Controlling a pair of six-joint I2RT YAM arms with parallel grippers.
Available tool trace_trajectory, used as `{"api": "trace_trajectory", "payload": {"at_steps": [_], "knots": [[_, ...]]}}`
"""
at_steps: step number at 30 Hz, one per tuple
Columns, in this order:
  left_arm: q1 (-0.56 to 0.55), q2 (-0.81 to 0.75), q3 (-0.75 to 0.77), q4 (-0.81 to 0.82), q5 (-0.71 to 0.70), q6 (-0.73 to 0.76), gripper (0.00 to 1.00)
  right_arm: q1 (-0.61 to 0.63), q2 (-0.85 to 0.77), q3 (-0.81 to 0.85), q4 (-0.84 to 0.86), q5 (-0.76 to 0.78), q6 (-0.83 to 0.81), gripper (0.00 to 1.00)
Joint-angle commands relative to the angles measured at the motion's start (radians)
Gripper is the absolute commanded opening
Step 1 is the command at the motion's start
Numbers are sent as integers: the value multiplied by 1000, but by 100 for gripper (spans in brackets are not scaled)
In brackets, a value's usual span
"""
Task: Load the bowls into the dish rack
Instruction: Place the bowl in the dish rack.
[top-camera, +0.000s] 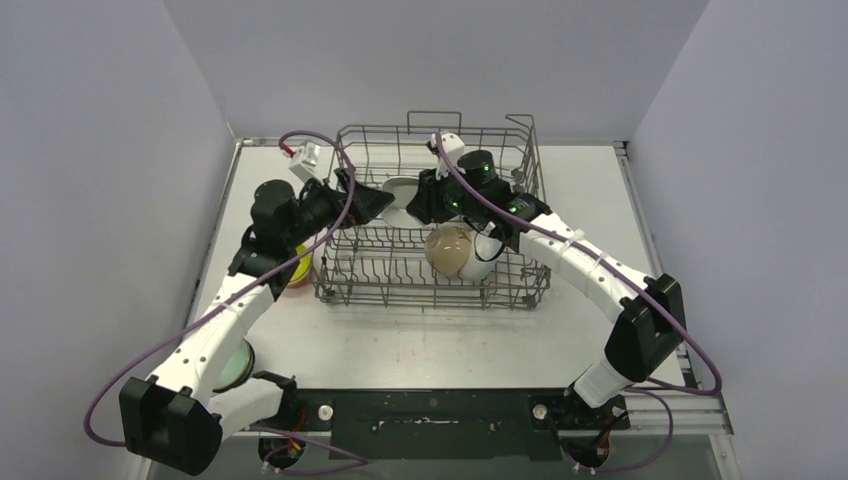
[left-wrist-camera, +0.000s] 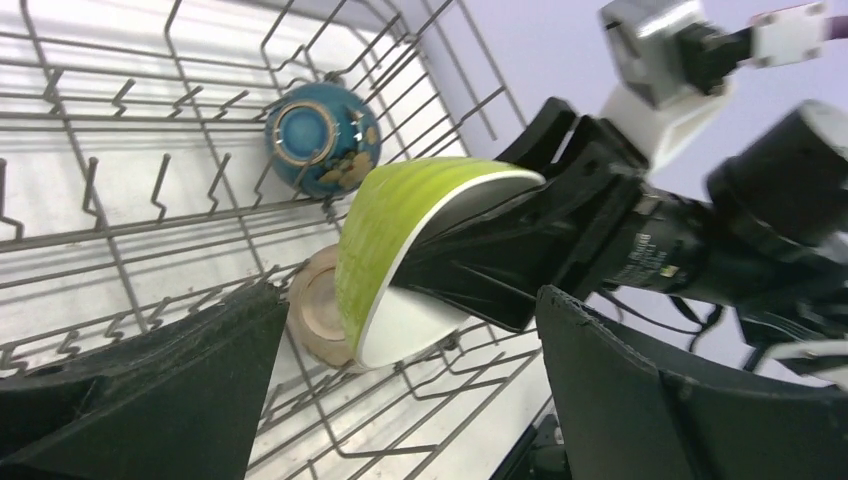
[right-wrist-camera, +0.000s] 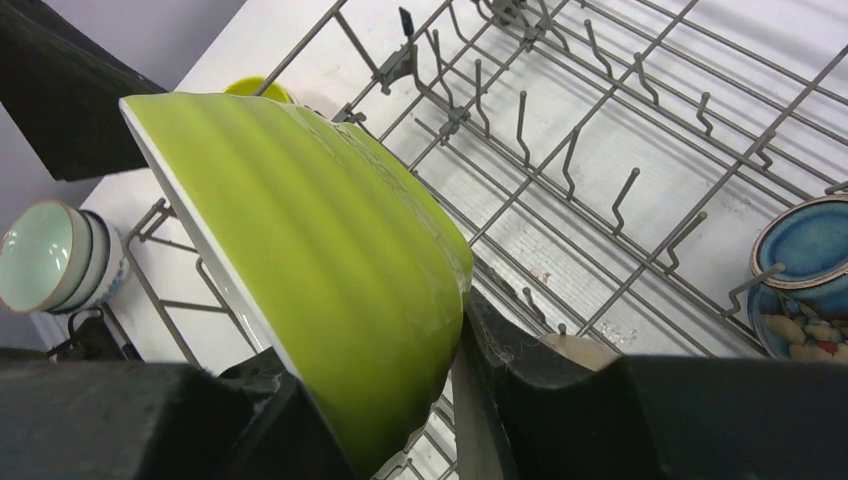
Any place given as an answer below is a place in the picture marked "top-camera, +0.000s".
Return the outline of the white bowl with tan outside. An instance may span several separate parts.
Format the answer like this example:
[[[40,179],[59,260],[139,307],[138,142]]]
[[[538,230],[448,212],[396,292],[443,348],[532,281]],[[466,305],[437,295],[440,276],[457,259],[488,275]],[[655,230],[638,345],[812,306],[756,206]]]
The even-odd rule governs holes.
[[[425,239],[425,258],[430,266],[445,277],[455,277],[471,254],[469,231],[453,225],[432,230]]]

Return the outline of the white bowl with blue outside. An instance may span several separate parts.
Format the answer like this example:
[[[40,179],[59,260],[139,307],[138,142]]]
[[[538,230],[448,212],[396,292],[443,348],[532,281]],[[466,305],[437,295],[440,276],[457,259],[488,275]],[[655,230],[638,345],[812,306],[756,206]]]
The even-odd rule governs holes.
[[[459,269],[458,277],[464,281],[478,282],[485,279],[495,268],[504,244],[495,238],[475,232],[471,237],[471,249],[465,264]]]

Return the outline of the white bowl orange outside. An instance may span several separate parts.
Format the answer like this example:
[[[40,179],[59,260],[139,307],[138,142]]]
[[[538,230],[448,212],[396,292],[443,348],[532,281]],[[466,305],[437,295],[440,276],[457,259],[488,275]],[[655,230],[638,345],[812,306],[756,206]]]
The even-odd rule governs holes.
[[[292,277],[288,284],[286,285],[287,289],[297,289],[301,288],[309,282],[308,275],[301,275],[298,277]]]

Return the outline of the white square bowl green outside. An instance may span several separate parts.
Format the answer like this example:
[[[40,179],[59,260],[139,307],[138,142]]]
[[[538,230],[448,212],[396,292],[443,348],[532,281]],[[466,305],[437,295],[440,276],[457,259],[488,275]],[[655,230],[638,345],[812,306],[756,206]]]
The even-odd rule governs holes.
[[[424,223],[407,211],[407,205],[418,190],[416,177],[390,177],[383,182],[381,190],[394,196],[394,201],[381,213],[381,218],[387,225],[407,229],[424,226]]]

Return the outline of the pale green plate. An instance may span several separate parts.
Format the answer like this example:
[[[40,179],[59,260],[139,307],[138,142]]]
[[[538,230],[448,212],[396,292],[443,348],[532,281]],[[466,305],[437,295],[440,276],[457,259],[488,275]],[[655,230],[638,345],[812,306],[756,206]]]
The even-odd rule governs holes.
[[[215,382],[213,392],[220,394],[245,383],[252,375],[255,366],[255,350],[243,339]]]

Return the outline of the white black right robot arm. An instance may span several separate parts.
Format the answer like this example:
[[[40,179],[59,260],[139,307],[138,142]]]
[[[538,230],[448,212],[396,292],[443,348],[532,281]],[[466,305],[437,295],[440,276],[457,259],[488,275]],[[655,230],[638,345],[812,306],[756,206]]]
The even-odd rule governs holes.
[[[679,283],[667,274],[654,279],[606,255],[542,200],[501,179],[489,151],[466,153],[456,165],[458,175],[445,165],[421,171],[407,212],[425,224],[462,218],[549,268],[602,311],[613,325],[610,336],[600,359],[570,385],[574,394],[565,402],[572,425],[593,427],[610,399],[647,381],[682,343]]]

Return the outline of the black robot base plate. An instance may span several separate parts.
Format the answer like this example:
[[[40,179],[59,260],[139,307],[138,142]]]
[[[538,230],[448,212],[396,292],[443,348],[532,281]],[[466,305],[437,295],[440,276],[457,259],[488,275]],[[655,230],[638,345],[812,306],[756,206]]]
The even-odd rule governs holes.
[[[565,446],[604,446],[630,419],[622,396],[589,409],[561,388],[299,389],[260,424],[326,434],[333,459],[557,461]]]

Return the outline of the lime green bowl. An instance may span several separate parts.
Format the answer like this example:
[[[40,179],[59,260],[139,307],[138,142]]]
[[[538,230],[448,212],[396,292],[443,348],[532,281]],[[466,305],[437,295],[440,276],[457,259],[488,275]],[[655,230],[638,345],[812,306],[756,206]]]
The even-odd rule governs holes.
[[[310,276],[312,269],[312,254],[306,253],[306,250],[307,246],[305,244],[301,244],[296,248],[296,253],[298,255],[302,254],[302,257],[298,261],[297,268],[294,270],[292,277],[298,277],[301,275]]]

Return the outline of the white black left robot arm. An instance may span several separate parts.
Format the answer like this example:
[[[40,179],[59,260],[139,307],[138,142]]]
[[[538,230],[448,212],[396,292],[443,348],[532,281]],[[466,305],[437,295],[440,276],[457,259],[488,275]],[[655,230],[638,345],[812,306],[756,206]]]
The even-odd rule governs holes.
[[[196,476],[234,433],[260,420],[282,431],[297,420],[291,380],[259,372],[222,394],[215,384],[256,321],[280,298],[299,264],[298,246],[318,233],[376,219],[395,197],[360,184],[347,168],[338,186],[311,178],[296,192],[285,180],[255,190],[251,223],[214,301],[146,378],[119,392],[126,449]]]

